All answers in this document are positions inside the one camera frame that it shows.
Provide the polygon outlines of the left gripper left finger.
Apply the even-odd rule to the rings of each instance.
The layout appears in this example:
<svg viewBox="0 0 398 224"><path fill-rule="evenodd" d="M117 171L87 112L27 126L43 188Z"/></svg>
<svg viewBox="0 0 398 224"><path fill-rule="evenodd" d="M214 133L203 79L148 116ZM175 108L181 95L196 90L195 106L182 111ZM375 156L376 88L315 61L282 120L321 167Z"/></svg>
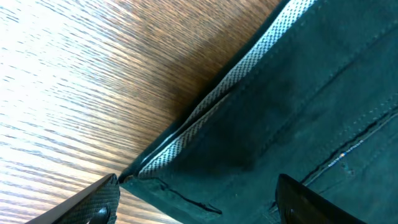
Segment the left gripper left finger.
<svg viewBox="0 0 398 224"><path fill-rule="evenodd" d="M120 199L116 174L108 174L26 224L115 224Z"/></svg>

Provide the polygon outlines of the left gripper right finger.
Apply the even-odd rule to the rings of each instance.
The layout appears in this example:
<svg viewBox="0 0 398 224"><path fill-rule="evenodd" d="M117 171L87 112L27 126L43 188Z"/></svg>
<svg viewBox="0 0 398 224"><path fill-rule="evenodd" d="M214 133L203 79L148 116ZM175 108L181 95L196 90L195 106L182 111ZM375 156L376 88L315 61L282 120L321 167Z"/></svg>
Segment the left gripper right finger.
<svg viewBox="0 0 398 224"><path fill-rule="evenodd" d="M278 178L275 200L282 224L364 224L287 174Z"/></svg>

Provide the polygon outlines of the black shorts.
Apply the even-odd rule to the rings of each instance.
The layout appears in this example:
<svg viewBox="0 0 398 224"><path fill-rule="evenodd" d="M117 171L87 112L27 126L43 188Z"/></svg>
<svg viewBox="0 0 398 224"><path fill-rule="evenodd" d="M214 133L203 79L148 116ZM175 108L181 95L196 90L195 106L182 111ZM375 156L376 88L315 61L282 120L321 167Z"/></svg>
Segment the black shorts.
<svg viewBox="0 0 398 224"><path fill-rule="evenodd" d="M396 1L281 2L119 180L181 223L280 223L281 174L397 222Z"/></svg>

